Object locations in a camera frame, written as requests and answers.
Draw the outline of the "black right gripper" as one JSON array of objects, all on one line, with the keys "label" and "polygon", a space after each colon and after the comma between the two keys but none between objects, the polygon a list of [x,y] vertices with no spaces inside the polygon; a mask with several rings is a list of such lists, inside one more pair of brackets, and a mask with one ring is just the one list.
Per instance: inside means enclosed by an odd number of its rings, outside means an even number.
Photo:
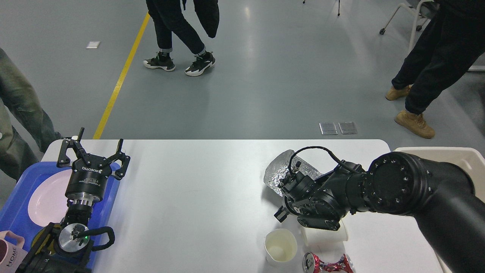
[{"label": "black right gripper", "polygon": [[301,208],[298,204],[294,203],[289,197],[284,197],[283,206],[281,206],[277,212],[274,213],[274,218],[280,223],[284,222],[288,215],[299,216],[301,214]]}]

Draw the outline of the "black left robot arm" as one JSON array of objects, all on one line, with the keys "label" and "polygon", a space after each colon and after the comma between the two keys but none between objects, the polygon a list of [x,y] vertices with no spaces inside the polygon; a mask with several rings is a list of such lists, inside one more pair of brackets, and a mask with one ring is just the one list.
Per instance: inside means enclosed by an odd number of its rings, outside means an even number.
[{"label": "black left robot arm", "polygon": [[110,157],[86,152],[80,143],[83,132],[81,128],[76,139],[63,140],[56,162],[58,168],[71,168],[66,214],[38,233],[18,273],[90,273],[90,254],[111,247],[116,240],[111,227],[92,229],[88,223],[95,204],[104,199],[108,179],[121,180],[131,158],[122,150],[123,139]]}]

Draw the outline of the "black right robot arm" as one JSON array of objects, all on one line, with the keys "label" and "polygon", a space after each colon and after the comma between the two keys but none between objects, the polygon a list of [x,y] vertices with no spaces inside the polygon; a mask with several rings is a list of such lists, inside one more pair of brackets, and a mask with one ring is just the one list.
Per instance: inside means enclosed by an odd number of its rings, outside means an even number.
[{"label": "black right robot arm", "polygon": [[290,151],[277,185],[283,196],[277,220],[292,214],[303,227],[337,231],[347,213],[411,216],[452,272],[484,272],[485,206],[466,171],[405,152],[383,154],[366,171],[321,149],[337,166],[315,179],[301,172],[301,162],[292,164],[298,151]]}]

